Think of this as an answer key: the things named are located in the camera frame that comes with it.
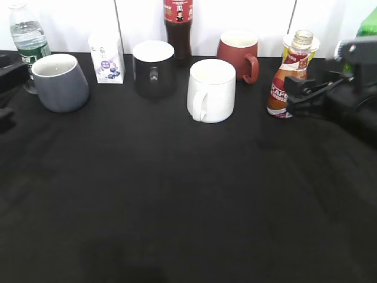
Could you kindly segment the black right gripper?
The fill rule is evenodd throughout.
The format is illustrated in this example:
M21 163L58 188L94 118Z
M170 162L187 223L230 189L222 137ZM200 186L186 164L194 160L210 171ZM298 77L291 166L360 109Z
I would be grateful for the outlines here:
M286 110L295 117L325 117L376 147L376 37L339 41L333 58L351 65L352 72L321 84L286 77ZM309 96L326 87L325 95Z

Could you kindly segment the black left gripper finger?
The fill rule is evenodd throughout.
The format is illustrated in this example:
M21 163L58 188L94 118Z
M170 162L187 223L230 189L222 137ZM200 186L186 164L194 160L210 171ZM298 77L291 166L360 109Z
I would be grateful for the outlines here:
M8 130L16 126L16 122L13 121L13 116L15 112L8 107L1 109L1 118L0 118L0 132L6 133Z
M10 56L1 54L1 94L24 84L28 79L28 66L24 62L12 61Z

